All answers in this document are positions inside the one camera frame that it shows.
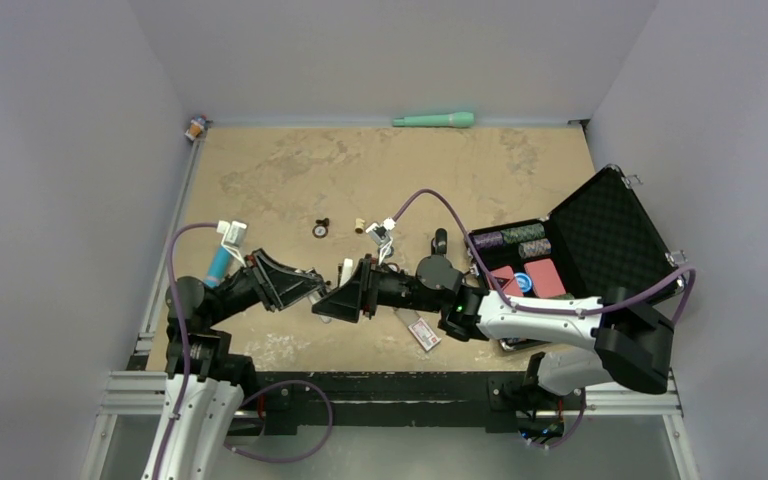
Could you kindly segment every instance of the open black case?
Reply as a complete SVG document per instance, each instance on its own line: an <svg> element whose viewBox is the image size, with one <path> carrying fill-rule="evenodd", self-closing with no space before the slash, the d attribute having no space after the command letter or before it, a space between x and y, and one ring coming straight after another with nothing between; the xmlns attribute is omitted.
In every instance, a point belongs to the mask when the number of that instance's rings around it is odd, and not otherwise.
<svg viewBox="0 0 768 480"><path fill-rule="evenodd" d="M479 255L487 268L493 271L510 266L514 272L525 272L526 262L551 258L566 291L576 298L603 296L611 287L641 292L672 273L677 262L632 190L635 179L627 178L618 166L608 165L546 217L473 230L470 238L542 223L552 244L549 255L523 260L516 244L481 250ZM474 271L488 286L478 269ZM649 303L663 301L683 288L680 279ZM533 297L534 292L525 296ZM503 341L502 346L510 350L540 343L516 339Z"/></svg>

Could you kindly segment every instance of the gray wall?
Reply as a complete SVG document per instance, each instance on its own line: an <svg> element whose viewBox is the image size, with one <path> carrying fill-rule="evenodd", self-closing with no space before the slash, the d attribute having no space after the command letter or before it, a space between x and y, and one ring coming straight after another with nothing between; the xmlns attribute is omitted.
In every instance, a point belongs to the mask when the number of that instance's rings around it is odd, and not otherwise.
<svg viewBox="0 0 768 480"><path fill-rule="evenodd" d="M566 417L572 422L575 413ZM102 480L138 479L158 417L119 417ZM229 442L269 457L297 455L325 427L299 427L294 436L234 437ZM611 439L611 448L594 445ZM483 428L334 427L309 460L269 464L220 449L211 480L679 480L661 417L587 417L563 448L528 448L516 433Z"/></svg>
<svg viewBox="0 0 768 480"><path fill-rule="evenodd" d="M590 141L702 269L673 365L704 477L768 478L768 2L661 0Z"/></svg>
<svg viewBox="0 0 768 480"><path fill-rule="evenodd" d="M265 124L589 118L656 0L131 0L184 107Z"/></svg>
<svg viewBox="0 0 768 480"><path fill-rule="evenodd" d="M0 1L0 478L77 478L186 145L125 0Z"/></svg>

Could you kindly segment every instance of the white clamp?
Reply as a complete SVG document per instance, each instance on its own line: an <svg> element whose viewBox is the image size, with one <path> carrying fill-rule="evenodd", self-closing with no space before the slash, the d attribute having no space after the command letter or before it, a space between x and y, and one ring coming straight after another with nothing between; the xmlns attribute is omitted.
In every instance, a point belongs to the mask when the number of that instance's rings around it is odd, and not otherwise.
<svg viewBox="0 0 768 480"><path fill-rule="evenodd" d="M236 258L241 264L245 264L241 249L243 247L243 240L246 238L247 230L248 225L236 220L231 222L221 220L216 226L216 231L222 234L222 241L219 245L227 250L228 253Z"/></svg>
<svg viewBox="0 0 768 480"><path fill-rule="evenodd" d="M390 232L396 228L396 221L392 218L387 218L381 224L373 223L366 228L366 233L375 241L378 245L378 261L383 262L385 258L388 258L393 254L393 237L390 236Z"/></svg>

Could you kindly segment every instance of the stained surface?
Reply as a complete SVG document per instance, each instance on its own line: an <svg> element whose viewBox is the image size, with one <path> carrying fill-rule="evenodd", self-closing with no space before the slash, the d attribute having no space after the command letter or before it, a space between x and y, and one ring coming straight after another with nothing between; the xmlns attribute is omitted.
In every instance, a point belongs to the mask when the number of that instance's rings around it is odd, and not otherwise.
<svg viewBox="0 0 768 480"><path fill-rule="evenodd" d="M244 250L264 248L281 263L315 267L336 282L344 258L357 261L375 249L368 236L354 233L355 218L390 217L420 188L439 191L476 229L545 215L592 175L578 128L216 128L185 218L247 222ZM330 231L316 239L311 229L322 217L330 218ZM466 270L457 226L432 197L419 198L400 219L394 260L415 268L438 227L449 231L450 260ZM203 277L218 243L216 233L188 233L177 249L178 276ZM425 318L436 329L435 316ZM161 320L162 332L165 313ZM232 352L253 356L259 370L516 370L529 356L505 354L495 342L445 337L425 353L390 309L358 324L324 324L306 300L277 314L254 307L219 328L233 335ZM158 335L150 370L163 368L165 347L165 335Z"/></svg>

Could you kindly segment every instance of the small card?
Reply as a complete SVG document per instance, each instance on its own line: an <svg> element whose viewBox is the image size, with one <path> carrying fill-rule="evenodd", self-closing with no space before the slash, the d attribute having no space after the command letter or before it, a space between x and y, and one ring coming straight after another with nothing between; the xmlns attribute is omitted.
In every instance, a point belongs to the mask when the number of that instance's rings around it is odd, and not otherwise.
<svg viewBox="0 0 768 480"><path fill-rule="evenodd" d="M422 349L426 352L437 346L440 343L440 337L434 333L434 330L428 325L428 322L424 318L419 317L419 320L408 325L408 330L411 331L416 341L422 346Z"/></svg>

